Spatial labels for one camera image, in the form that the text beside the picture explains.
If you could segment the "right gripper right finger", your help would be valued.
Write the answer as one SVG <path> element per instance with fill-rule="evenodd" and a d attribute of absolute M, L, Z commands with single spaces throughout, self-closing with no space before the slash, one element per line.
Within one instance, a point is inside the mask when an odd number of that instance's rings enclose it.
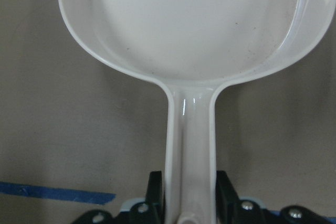
<path fill-rule="evenodd" d="M 239 201 L 227 173 L 223 170 L 216 172 L 216 216 L 219 223 L 232 223 L 235 202 Z"/>

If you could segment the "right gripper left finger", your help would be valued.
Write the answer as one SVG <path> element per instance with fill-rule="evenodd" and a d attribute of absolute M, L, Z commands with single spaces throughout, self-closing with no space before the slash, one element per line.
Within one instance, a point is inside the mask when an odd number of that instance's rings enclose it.
<path fill-rule="evenodd" d="M 150 223 L 164 223 L 165 201 L 161 171 L 153 171 L 149 174 L 145 204 L 147 210 L 144 213 Z"/>

